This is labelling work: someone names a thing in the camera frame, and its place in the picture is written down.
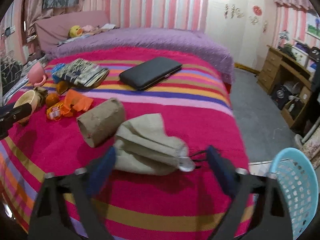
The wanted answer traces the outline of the wooden desk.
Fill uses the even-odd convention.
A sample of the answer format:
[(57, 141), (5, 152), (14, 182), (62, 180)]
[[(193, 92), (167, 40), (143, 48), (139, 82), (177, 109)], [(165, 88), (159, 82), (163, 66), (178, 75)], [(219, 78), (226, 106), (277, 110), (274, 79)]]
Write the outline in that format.
[(281, 110), (281, 115), (290, 129), (297, 128), (301, 123), (306, 108), (312, 96), (311, 74), (303, 66), (268, 45), (267, 56), (257, 84), (268, 94), (273, 95), (277, 90), (288, 85), (287, 90), (293, 95)]

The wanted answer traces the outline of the yellow duck plush toy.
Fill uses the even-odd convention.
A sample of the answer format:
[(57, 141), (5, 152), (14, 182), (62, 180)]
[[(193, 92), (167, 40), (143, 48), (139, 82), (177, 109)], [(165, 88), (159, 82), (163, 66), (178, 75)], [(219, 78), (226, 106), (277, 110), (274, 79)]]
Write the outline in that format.
[(83, 34), (83, 29), (79, 25), (74, 25), (70, 28), (68, 32), (69, 38), (80, 37)]

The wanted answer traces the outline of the white wardrobe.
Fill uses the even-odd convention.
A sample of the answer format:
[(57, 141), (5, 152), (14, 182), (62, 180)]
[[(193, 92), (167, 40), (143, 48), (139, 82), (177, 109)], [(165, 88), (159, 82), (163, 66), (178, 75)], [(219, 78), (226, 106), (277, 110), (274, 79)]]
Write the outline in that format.
[(233, 61), (259, 72), (276, 27), (274, 0), (208, 0), (206, 33)]

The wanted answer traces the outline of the light blue plastic basket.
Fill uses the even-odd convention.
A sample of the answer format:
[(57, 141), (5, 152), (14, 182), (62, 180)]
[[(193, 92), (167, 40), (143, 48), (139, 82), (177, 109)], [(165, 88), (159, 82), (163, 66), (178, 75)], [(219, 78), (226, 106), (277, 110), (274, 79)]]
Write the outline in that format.
[(284, 195), (292, 224), (293, 239), (297, 239), (316, 215), (319, 188), (312, 163), (300, 150), (281, 150), (269, 166)]

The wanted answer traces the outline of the striped pink bed cover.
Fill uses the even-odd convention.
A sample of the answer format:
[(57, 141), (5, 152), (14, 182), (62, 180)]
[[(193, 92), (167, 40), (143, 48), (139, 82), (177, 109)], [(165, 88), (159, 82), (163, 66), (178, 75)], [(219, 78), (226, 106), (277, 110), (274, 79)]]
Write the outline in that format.
[(207, 163), (215, 148), (235, 167), (248, 157), (220, 73), (177, 51), (120, 47), (54, 59), (108, 72), (35, 109), (1, 140), (1, 187), (25, 230), (47, 173), (73, 174), (108, 150), (116, 162), (92, 203), (116, 239), (207, 239), (231, 203)]

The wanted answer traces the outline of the pink headboard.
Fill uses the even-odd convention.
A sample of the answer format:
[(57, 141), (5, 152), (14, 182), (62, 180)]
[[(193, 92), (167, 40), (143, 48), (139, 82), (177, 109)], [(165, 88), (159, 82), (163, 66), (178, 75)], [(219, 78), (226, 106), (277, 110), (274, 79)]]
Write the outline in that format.
[(91, 25), (101, 27), (105, 23), (110, 23), (110, 18), (106, 15), (106, 12), (96, 10), (73, 12), (37, 20), (34, 26), (40, 48), (47, 53), (56, 48), (60, 41), (67, 39), (72, 26)]

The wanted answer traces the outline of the orange plastic bag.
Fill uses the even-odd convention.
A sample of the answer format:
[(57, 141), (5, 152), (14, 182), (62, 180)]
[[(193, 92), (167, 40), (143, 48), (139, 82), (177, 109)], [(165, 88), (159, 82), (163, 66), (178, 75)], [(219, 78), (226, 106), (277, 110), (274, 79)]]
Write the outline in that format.
[(63, 100), (63, 107), (66, 111), (73, 109), (77, 112), (86, 112), (90, 109), (92, 103), (92, 98), (89, 98), (76, 90), (70, 89)]

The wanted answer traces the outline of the black rectangular case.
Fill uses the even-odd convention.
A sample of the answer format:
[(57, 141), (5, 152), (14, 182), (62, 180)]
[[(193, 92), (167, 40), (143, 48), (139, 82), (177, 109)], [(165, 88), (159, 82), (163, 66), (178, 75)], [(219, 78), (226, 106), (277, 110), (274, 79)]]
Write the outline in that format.
[(181, 63), (166, 57), (157, 57), (121, 72), (119, 79), (135, 90), (146, 90), (181, 69)]

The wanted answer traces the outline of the patterned snack bag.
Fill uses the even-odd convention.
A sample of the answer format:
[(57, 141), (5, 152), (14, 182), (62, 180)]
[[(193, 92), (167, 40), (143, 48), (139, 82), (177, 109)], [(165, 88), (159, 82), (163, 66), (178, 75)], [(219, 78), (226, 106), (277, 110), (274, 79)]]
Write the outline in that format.
[(108, 76), (109, 69), (78, 58), (66, 65), (54, 75), (52, 79), (55, 83), (66, 81), (79, 88), (98, 87)]

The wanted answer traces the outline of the black box under desk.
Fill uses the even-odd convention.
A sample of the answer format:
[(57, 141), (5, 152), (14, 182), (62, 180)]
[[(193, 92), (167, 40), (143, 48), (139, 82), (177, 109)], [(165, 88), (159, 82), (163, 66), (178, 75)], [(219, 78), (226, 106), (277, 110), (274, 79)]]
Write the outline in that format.
[(277, 105), (277, 107), (282, 110), (284, 106), (289, 102), (289, 97), (292, 93), (281, 84), (275, 86), (272, 94), (271, 99)]

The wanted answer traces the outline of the purple dotted bed cover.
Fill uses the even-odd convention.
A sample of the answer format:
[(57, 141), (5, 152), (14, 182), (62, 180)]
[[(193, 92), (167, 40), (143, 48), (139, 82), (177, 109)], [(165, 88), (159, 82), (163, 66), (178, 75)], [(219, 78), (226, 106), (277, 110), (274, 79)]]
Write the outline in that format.
[(229, 50), (214, 42), (201, 31), (164, 28), (120, 28), (51, 46), (45, 50), (48, 58), (116, 47), (141, 47), (180, 51), (208, 62), (221, 74), (223, 82), (234, 81), (234, 60)]

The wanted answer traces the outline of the blue plastic wrapper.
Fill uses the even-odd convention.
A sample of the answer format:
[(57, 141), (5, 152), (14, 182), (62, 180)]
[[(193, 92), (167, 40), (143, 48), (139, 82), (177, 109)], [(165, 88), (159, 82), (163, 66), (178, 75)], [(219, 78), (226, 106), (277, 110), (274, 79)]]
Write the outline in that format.
[(51, 70), (52, 75), (54, 75), (57, 71), (61, 70), (65, 65), (65, 63), (56, 64)]

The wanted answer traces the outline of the small framed landscape picture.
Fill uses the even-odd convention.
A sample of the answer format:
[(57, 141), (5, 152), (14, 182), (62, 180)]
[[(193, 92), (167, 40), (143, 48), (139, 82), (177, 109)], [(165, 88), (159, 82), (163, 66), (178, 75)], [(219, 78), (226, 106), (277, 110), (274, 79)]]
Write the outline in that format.
[(320, 18), (317, 14), (312, 14), (310, 12), (306, 14), (306, 33), (319, 39)]

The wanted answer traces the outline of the beige bowl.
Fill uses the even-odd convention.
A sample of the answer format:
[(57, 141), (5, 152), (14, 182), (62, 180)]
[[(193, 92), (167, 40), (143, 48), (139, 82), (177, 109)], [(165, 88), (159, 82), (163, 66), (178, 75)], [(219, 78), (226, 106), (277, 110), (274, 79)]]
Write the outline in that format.
[(23, 107), (22, 115), (24, 116), (24, 118), (20, 118), (20, 120), (18, 120), (18, 123), (23, 124), (29, 121), (31, 115), (35, 112), (39, 101), (40, 98), (35, 90), (29, 90), (18, 98), (18, 100), (14, 104), (14, 108), (21, 108), (21, 106), (29, 104), (28, 109), (26, 109), (26, 107)]

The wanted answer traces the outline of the orange snack wrapper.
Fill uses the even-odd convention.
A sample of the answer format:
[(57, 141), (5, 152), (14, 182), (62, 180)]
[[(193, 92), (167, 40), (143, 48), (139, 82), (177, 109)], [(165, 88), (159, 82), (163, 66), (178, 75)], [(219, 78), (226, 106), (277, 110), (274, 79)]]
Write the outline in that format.
[(54, 104), (46, 111), (47, 118), (49, 120), (59, 120), (62, 117), (72, 117), (73, 113), (71, 109), (68, 109), (63, 101)]

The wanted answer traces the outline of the pink plastic cup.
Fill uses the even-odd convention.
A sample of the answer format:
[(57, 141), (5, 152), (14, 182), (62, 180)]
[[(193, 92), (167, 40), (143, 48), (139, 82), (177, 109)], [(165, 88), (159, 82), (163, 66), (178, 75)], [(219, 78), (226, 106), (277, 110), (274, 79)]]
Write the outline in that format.
[(47, 74), (44, 71), (43, 66), (39, 62), (35, 63), (31, 67), (27, 77), (29, 83), (32, 84), (33, 87), (41, 87), (47, 81)]

